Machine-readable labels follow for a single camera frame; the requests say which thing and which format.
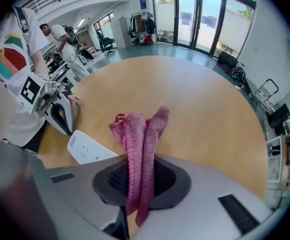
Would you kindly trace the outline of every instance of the white cabinet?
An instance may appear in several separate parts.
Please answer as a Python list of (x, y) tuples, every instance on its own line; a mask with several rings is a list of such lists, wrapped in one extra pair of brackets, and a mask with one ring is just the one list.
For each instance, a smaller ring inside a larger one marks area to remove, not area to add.
[(117, 18), (110, 22), (117, 48), (126, 48), (130, 46), (127, 20), (124, 17)]

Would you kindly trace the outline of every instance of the white robot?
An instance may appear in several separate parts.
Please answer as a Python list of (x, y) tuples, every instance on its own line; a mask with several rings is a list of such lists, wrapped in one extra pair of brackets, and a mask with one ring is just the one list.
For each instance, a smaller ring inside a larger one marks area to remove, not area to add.
[(66, 98), (69, 93), (60, 92), (62, 85), (31, 73), (17, 98), (30, 114), (37, 113), (38, 117), (45, 117), (62, 134), (72, 135), (77, 115)]

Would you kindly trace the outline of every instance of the glass door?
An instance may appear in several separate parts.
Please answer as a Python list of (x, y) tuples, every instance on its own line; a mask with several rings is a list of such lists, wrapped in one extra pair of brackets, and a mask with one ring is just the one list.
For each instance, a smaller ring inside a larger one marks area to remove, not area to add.
[(177, 0), (174, 44), (211, 55), (222, 0)]

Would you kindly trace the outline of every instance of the ceiling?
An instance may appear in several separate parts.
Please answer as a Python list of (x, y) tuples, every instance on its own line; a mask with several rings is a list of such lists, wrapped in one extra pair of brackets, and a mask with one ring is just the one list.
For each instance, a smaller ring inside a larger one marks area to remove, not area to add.
[(76, 30), (79, 22), (83, 18), (85, 18), (82, 25), (79, 26), (79, 29), (81, 29), (88, 24), (89, 25), (93, 24), (100, 17), (102, 17), (105, 13), (107, 13), (109, 10), (113, 9), (120, 3), (121, 2), (101, 2), (101, 3), (87, 5), (79, 9), (72, 10), (68, 13), (65, 13), (53, 19), (48, 24), (49, 25), (60, 24), (60, 25), (72, 26), (74, 30)]

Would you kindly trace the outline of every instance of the door frame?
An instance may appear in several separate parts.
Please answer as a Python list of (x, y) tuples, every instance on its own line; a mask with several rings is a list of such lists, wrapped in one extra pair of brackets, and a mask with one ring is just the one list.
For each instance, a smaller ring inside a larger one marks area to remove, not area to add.
[(191, 49), (193, 51), (197, 51), (199, 53), (205, 54), (207, 56), (212, 57), (215, 50), (216, 46), (219, 40), (221, 28), (223, 25), (224, 17), (225, 17), (225, 10), (226, 10), (226, 2), (227, 0), (221, 0), (221, 5), (220, 5), (220, 12), (219, 12), (219, 18), (218, 18), (218, 24), (214, 36), (214, 40), (212, 43), (212, 46), (209, 51), (205, 51), (199, 48), (196, 48), (197, 44), (197, 39), (198, 39), (198, 33), (199, 33), (199, 28), (200, 28), (200, 23), (201, 23), (201, 12), (202, 12), (202, 3), (203, 0), (196, 0), (195, 1), (195, 13), (194, 13), (194, 22), (193, 22), (193, 29), (192, 29), (192, 34), (191, 34), (191, 39), (190, 39), (190, 44), (182, 44), (178, 43), (178, 26), (179, 26), (179, 0), (175, 0), (175, 22), (174, 22), (174, 40), (173, 40), (173, 45), (174, 46), (181, 46), (184, 48)]

